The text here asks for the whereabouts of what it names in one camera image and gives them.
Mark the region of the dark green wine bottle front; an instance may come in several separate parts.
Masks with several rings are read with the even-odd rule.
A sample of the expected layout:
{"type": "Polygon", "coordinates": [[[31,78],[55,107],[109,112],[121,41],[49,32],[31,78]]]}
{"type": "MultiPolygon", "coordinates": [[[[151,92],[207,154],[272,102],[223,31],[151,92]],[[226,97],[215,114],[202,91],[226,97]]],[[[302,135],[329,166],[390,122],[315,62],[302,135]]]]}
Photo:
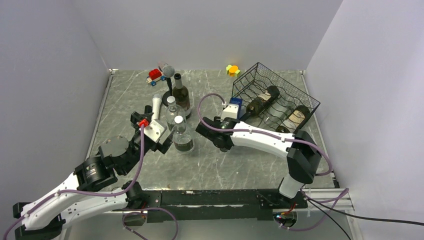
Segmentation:
{"type": "Polygon", "coordinates": [[[288,115],[281,125],[276,128],[276,132],[279,133],[294,133],[299,125],[306,119],[310,114],[308,107],[304,105],[298,105],[288,115]]]}

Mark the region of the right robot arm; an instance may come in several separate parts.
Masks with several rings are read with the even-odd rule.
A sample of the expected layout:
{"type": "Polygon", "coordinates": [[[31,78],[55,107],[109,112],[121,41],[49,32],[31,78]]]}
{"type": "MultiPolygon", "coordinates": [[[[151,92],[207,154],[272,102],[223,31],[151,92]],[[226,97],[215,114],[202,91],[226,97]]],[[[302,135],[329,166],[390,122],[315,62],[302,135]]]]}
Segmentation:
{"type": "Polygon", "coordinates": [[[283,208],[295,202],[303,186],[313,183],[323,157],[311,136],[302,130],[281,133],[254,127],[234,118],[220,121],[204,117],[195,131],[224,152],[234,146],[247,147],[285,159],[288,174],[276,193],[276,202],[283,208]]]}

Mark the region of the clear round bottle front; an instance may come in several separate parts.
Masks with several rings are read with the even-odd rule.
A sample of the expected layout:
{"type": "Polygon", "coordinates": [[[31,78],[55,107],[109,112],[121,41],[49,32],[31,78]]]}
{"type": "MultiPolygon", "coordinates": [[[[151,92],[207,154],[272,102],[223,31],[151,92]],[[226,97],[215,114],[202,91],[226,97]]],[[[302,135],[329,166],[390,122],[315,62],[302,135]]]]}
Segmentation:
{"type": "Polygon", "coordinates": [[[189,154],[195,147],[191,128],[181,115],[174,117],[172,141],[175,149],[181,154],[189,154]]]}

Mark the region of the clear glass bottle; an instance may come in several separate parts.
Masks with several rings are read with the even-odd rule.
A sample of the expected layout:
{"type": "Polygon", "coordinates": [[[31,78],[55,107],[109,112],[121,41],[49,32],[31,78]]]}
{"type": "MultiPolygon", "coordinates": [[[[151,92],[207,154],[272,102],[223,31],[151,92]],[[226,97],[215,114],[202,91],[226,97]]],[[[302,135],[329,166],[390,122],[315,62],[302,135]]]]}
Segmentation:
{"type": "Polygon", "coordinates": [[[288,117],[288,114],[292,108],[292,102],[286,101],[285,99],[277,100],[265,111],[262,119],[263,122],[259,125],[259,127],[272,131],[276,130],[288,117]]]}

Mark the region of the dark wine bottle black neck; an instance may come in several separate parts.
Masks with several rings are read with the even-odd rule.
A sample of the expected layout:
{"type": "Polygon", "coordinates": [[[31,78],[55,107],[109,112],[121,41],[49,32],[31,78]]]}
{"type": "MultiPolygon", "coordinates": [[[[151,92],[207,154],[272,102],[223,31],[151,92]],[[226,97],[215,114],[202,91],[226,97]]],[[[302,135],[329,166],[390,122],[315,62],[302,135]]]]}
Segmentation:
{"type": "Polygon", "coordinates": [[[245,108],[245,113],[239,118],[246,121],[249,118],[258,117],[264,110],[280,96],[280,91],[275,85],[266,88],[265,91],[257,95],[245,108]]]}

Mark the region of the blue square glass bottle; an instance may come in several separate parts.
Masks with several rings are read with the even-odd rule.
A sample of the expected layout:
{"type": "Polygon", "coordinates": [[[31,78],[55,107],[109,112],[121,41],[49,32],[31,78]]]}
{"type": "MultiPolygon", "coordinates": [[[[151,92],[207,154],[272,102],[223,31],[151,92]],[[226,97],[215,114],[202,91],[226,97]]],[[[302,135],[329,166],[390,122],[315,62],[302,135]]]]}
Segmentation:
{"type": "Polygon", "coordinates": [[[238,105],[239,107],[241,107],[243,105],[243,100],[238,97],[231,97],[229,104],[238,105]]]}

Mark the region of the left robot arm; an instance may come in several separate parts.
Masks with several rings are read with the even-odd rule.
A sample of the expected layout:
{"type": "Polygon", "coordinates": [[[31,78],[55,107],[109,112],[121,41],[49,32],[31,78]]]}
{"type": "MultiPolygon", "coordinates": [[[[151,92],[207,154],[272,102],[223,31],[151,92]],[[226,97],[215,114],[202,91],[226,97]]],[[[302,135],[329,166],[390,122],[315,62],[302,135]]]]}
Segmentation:
{"type": "Polygon", "coordinates": [[[106,191],[118,176],[131,170],[139,174],[147,152],[166,153],[170,148],[171,138],[161,142],[167,125],[154,119],[152,113],[133,112],[130,121],[135,129],[131,139],[110,137],[49,193],[13,206],[16,223],[12,229],[17,240],[52,240],[72,224],[104,212],[158,205],[161,197],[144,193],[136,179],[106,191]]]}

